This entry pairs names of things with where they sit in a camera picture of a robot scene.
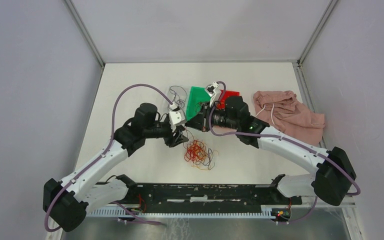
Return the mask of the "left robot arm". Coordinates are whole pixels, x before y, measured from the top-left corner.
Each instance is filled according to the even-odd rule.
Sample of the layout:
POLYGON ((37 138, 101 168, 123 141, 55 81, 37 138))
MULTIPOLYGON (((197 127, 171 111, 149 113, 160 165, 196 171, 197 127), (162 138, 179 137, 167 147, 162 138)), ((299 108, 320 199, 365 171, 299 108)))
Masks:
POLYGON ((136 200, 138 191, 118 176, 110 183, 96 187, 96 183, 116 165, 143 147, 147 139, 163 139, 169 148, 188 141, 183 135, 187 119, 180 107, 170 105, 163 121, 151 103, 142 103, 121 127, 114 131, 108 146, 78 170, 57 181, 49 179, 43 187, 45 228, 48 232, 71 232, 86 218, 87 213, 111 202, 122 200, 129 204, 136 200), (49 219, 58 226, 52 230, 49 219))

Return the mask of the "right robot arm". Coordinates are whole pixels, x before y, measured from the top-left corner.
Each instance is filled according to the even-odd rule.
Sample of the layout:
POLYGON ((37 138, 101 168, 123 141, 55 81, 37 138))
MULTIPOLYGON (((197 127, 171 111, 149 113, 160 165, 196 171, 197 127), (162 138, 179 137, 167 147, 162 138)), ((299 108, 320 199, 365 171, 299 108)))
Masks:
POLYGON ((307 174, 281 174, 273 180, 268 196, 275 204, 292 197, 312 196, 339 206, 346 196, 361 192, 355 182, 357 175, 343 149, 316 147, 282 133, 252 116, 241 96, 228 97, 224 109, 203 103, 185 125, 201 132, 213 132, 214 127, 230 129, 230 134, 245 145, 275 153, 306 170, 307 174))

